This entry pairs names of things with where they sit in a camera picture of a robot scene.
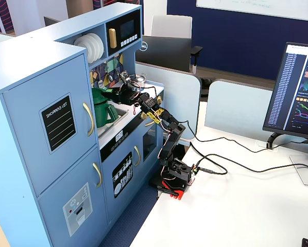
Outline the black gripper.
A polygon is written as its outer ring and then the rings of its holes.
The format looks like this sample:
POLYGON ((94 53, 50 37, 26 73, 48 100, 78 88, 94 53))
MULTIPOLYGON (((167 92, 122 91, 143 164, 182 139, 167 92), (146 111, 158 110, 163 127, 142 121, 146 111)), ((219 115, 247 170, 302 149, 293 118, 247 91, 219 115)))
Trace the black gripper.
POLYGON ((125 105, 140 104, 140 98, 143 95, 143 93, 129 87, 123 87, 121 89, 112 88, 111 93, 113 93, 109 95, 111 101, 125 105))

